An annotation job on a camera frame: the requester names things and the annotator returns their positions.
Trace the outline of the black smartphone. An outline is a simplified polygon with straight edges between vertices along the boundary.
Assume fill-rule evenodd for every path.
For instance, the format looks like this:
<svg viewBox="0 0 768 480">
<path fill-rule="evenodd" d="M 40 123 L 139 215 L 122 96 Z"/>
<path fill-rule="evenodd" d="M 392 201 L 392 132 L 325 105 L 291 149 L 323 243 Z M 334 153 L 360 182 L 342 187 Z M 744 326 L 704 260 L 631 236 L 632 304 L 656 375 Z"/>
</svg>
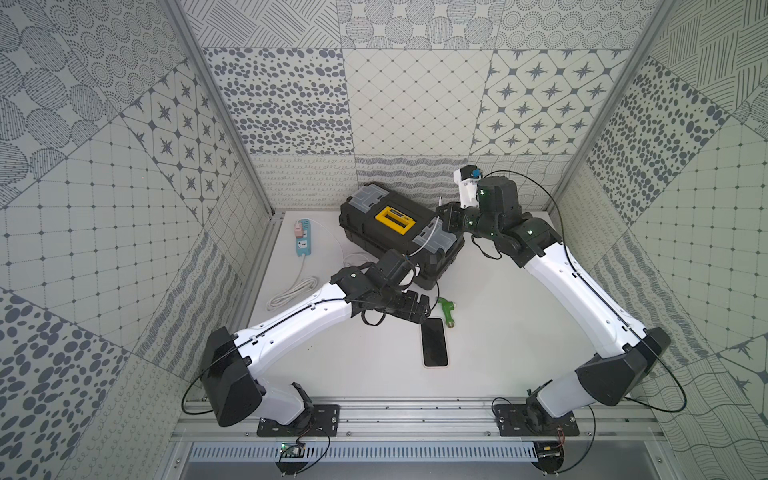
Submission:
<svg viewBox="0 0 768 480">
<path fill-rule="evenodd" d="M 448 366 L 447 342 L 443 321 L 428 318 L 421 324 L 423 364 L 427 368 Z"/>
</svg>

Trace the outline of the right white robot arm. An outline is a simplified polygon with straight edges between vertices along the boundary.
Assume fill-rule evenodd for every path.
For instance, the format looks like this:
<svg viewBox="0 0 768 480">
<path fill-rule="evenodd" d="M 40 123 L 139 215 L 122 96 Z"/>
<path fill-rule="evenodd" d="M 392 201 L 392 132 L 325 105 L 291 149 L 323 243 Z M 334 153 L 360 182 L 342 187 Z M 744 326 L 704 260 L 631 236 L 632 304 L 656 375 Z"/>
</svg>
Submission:
<svg viewBox="0 0 768 480">
<path fill-rule="evenodd" d="M 626 312 L 572 258 L 565 240 L 547 221 L 522 210 L 517 186 L 485 176 L 475 165 L 453 173 L 459 199 L 438 208 L 444 231 L 490 240 L 501 255 L 543 284 L 570 312 L 596 353 L 574 371 L 549 381 L 526 400 L 535 429 L 572 410 L 615 406 L 659 363 L 670 346 L 660 327 L 647 328 Z"/>
</svg>

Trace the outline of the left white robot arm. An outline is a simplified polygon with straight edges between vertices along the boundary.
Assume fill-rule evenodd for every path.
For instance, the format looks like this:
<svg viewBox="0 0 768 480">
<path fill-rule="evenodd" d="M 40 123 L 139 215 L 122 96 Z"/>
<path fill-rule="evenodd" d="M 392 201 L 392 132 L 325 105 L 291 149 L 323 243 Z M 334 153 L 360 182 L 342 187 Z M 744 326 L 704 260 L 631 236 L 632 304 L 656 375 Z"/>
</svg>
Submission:
<svg viewBox="0 0 768 480">
<path fill-rule="evenodd" d="M 203 350 L 201 381 L 217 423 L 233 426 L 251 415 L 291 431 L 314 422 L 314 405 L 294 382 L 271 386 L 267 370 L 294 348 L 331 326 L 375 311 L 415 324 L 431 313 L 429 298 L 408 289 L 417 267 L 405 255 L 387 251 L 377 262 L 344 267 L 301 303 L 257 325 L 231 333 L 213 331 Z"/>
</svg>

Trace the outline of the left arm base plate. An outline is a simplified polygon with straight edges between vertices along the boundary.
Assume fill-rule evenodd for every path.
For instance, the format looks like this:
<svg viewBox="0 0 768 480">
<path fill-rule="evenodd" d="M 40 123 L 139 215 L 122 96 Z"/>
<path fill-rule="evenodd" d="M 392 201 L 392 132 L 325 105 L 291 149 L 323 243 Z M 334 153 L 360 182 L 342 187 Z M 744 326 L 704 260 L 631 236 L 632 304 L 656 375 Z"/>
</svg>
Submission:
<svg viewBox="0 0 768 480">
<path fill-rule="evenodd" d="M 333 438 L 337 435 L 340 410 L 339 404 L 315 404 L 288 425 L 261 419 L 257 436 L 261 438 L 324 436 Z"/>
</svg>

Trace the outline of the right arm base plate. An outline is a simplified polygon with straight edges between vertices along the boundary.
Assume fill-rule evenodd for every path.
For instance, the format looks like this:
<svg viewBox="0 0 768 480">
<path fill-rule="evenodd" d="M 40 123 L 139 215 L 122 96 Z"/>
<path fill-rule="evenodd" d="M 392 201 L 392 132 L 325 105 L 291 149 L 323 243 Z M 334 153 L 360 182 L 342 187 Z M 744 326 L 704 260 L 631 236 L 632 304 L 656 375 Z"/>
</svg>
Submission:
<svg viewBox="0 0 768 480">
<path fill-rule="evenodd" d="M 580 435 L 575 417 L 567 415 L 554 418 L 537 407 L 525 404 L 501 404 L 491 407 L 502 437 L 555 437 Z"/>
</svg>

